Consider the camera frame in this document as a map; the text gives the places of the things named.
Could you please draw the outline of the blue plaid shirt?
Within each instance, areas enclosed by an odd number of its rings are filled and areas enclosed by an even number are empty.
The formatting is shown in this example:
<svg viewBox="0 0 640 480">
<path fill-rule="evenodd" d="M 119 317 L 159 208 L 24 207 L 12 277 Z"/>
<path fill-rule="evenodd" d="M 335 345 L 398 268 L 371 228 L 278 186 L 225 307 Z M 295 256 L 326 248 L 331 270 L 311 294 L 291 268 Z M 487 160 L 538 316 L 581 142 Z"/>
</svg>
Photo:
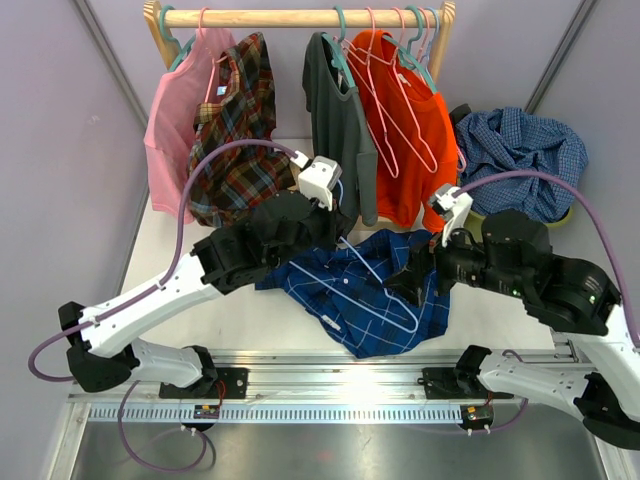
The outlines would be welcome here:
<svg viewBox="0 0 640 480">
<path fill-rule="evenodd" d="M 436 293 L 435 273 L 421 307 L 382 286 L 405 266 L 410 248 L 431 237 L 426 230 L 383 229 L 355 246 L 313 248 L 268 274 L 255 288 L 284 291 L 358 359 L 403 354 L 448 329 L 450 297 Z"/>
</svg>

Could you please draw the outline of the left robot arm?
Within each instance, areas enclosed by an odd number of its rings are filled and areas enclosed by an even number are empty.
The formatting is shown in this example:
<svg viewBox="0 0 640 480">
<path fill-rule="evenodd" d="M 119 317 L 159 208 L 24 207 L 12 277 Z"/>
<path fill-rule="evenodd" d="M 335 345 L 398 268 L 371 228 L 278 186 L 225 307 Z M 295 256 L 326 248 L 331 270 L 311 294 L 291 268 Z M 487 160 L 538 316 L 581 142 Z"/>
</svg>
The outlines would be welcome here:
<svg viewBox="0 0 640 480">
<path fill-rule="evenodd" d="M 75 330 L 66 352 L 72 378 L 88 393 L 149 381 L 208 396 L 218 372 L 207 348 L 178 349 L 141 335 L 196 305 L 263 281 L 309 249 L 333 247 L 346 223 L 337 207 L 285 191 L 239 222 L 213 230 L 165 273 L 129 292 L 91 307 L 63 305 L 60 324 Z"/>
</svg>

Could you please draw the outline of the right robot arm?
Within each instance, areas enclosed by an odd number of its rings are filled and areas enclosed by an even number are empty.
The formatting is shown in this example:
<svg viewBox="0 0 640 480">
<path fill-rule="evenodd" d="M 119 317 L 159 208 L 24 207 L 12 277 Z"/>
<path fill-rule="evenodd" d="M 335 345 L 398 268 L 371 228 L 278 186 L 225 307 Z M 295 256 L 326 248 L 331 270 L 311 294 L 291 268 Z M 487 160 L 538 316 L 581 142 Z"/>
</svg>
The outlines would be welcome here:
<svg viewBox="0 0 640 480">
<path fill-rule="evenodd" d="M 466 396 L 505 393 L 545 404 L 578 419 L 595 437 L 616 447 L 639 447 L 639 353 L 631 342 L 623 300 L 594 263 L 554 254 L 545 224 L 506 210 L 488 216 L 482 241 L 454 230 L 411 249 L 405 266 L 385 286 L 415 306 L 435 274 L 436 290 L 455 285 L 522 302 L 528 316 L 566 335 L 592 362 L 594 372 L 554 372 L 469 346 L 454 368 Z"/>
</svg>

